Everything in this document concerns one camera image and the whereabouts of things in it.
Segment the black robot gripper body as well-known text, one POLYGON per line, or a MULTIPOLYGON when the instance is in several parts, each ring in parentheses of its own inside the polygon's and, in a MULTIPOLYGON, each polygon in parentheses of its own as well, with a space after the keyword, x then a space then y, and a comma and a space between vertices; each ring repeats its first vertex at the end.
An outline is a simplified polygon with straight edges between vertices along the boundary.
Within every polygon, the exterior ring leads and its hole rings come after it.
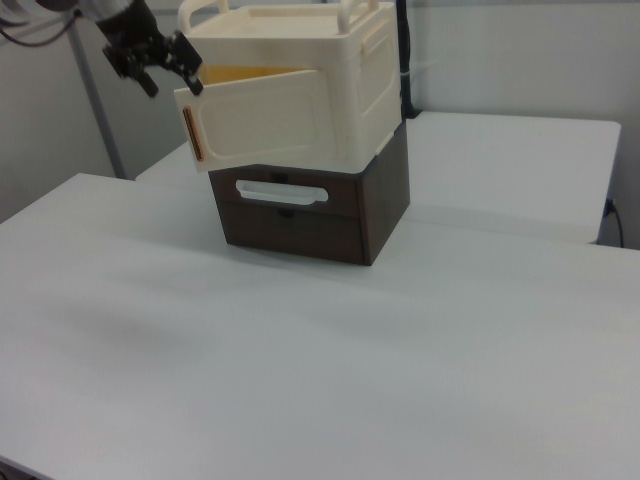
POLYGON ((97 26, 108 41, 103 53, 119 77, 139 79, 148 66, 171 69, 166 37, 145 2, 130 2, 97 26))

